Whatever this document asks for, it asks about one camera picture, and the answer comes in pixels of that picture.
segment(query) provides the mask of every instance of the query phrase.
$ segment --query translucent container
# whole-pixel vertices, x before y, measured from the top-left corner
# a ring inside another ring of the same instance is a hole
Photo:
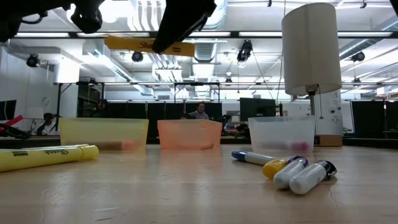
[[[60,118],[61,145],[95,144],[100,150],[145,149],[147,119]]]
[[[157,121],[162,149],[209,149],[219,147],[222,124],[206,119]]]
[[[314,116],[249,118],[252,148],[312,152]]]

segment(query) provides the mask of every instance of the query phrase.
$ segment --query white lamp shade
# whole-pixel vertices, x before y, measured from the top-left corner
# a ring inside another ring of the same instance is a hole
[[[341,88],[336,9],[331,4],[306,4],[282,20],[285,92],[306,95],[306,85],[317,93]]]
[[[26,109],[26,115],[24,118],[27,119],[43,119],[43,107],[40,106],[30,106]]]

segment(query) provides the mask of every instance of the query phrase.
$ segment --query black marker cap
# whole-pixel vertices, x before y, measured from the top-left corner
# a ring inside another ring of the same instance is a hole
[[[319,160],[317,162],[317,164],[320,164],[326,170],[326,177],[324,178],[324,180],[330,179],[331,177],[333,177],[337,173],[337,169],[336,169],[335,165],[333,165],[329,161]]]

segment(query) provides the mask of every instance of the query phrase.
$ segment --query computer monitor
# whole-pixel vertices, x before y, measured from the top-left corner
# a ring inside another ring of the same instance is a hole
[[[248,118],[276,116],[275,100],[240,98],[241,121]]]
[[[0,121],[14,119],[16,100],[0,101]]]

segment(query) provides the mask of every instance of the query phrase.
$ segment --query wooden table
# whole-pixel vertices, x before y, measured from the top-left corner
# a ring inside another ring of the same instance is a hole
[[[275,190],[261,166],[207,151],[101,152],[97,161],[0,174],[0,219],[28,223],[396,223],[398,151],[344,147],[306,156],[338,169],[306,195]],[[269,152],[273,156],[288,156]]]

